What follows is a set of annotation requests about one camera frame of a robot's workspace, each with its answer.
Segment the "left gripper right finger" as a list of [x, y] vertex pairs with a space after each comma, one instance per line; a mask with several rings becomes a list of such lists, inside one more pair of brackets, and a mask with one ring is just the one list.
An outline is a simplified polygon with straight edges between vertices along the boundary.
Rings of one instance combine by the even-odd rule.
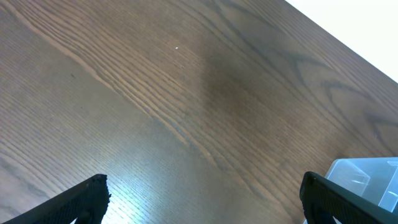
[[308, 224], [397, 224], [397, 215], [310, 171], [303, 176], [300, 200]]

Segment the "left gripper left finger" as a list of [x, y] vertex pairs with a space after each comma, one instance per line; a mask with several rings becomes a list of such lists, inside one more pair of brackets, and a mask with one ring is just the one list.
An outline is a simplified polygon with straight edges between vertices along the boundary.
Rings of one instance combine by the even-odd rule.
[[101, 224], [110, 197], [107, 176], [96, 174], [4, 224]]

